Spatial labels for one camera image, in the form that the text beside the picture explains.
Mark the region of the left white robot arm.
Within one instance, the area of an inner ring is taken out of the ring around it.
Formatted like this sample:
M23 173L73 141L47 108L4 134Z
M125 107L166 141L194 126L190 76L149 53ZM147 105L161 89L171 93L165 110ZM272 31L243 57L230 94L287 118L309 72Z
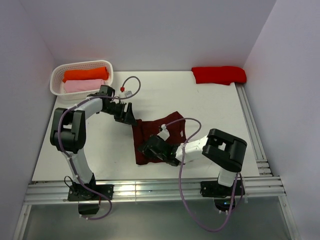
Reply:
M72 173L69 190L80 201L111 200L113 196L112 185L97 185L84 152L86 121L100 112L113 116L116 122L137 126L132 103L124 103L121 97L115 96L115 90L107 85L102 85L98 92L89 94L73 107L55 109L53 114L50 143L66 158Z

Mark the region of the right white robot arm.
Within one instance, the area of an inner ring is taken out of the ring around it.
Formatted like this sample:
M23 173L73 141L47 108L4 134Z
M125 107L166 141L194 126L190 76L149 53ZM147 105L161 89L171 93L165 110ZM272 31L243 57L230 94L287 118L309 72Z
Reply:
M220 167L216 189L222 195L234 188L236 174L242 171L247 142L239 137L213 128L208 135L188 143L168 143L170 132L163 127L150 136L138 151L149 159L156 159L177 167L207 158Z

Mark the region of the dark red t-shirt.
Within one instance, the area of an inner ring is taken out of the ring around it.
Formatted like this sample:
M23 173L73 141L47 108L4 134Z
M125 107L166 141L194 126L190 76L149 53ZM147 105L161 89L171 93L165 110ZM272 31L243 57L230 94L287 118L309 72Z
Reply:
M140 166L147 165L148 163L163 163L163 161L157 157L145 156L143 153L139 152L138 148L147 141L151 135L157 135L160 131L161 125L168 124L182 118L184 117L178 111L175 111L166 117L153 121L142 121L141 119L137 119L137 126L132 126L135 163ZM168 144L180 145L185 142L185 124L186 121L181 120L167 127L167 130L169 131L169 138L166 142Z

